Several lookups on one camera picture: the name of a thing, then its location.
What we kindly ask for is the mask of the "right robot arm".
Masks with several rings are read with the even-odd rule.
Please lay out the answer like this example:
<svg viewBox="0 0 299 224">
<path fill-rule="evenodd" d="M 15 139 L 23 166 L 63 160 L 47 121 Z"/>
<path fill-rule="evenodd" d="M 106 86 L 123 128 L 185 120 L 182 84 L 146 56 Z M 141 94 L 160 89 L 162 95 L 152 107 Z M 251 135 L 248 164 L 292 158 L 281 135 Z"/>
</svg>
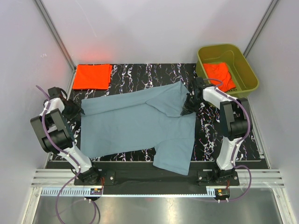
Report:
<svg viewBox="0 0 299 224">
<path fill-rule="evenodd" d="M 207 84 L 201 77 L 189 83 L 188 91 L 181 112 L 182 116 L 196 112 L 201 103 L 210 103 L 220 110 L 222 146 L 206 182 L 226 184 L 234 178 L 237 153 L 252 130 L 248 100 L 232 97 L 221 91 L 218 86 Z"/>
</svg>

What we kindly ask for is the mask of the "grey-blue t-shirt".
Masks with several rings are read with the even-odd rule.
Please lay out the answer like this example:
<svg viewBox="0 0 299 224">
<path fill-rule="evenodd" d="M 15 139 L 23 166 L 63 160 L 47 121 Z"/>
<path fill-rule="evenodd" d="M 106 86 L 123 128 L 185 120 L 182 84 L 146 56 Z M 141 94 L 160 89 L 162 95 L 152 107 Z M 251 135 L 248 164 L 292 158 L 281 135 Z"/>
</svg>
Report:
<svg viewBox="0 0 299 224">
<path fill-rule="evenodd" d="M 154 148 L 153 165 L 188 175 L 196 115 L 181 115 L 182 82 L 82 100 L 80 150 L 90 157 Z"/>
</svg>

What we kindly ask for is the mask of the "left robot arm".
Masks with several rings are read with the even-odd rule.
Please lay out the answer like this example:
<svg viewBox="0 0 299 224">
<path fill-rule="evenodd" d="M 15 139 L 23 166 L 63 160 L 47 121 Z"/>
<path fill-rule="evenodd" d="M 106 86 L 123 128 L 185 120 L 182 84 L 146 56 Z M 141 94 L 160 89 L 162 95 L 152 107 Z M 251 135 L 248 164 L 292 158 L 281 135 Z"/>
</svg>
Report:
<svg viewBox="0 0 299 224">
<path fill-rule="evenodd" d="M 101 173 L 94 163 L 84 155 L 75 144 L 74 135 L 67 124 L 84 114 L 83 109 L 67 98 L 65 90 L 52 87 L 45 92 L 37 87 L 46 97 L 43 111 L 30 120 L 42 149 L 47 153 L 61 156 L 75 169 L 73 173 L 83 183 L 97 184 Z"/>
</svg>

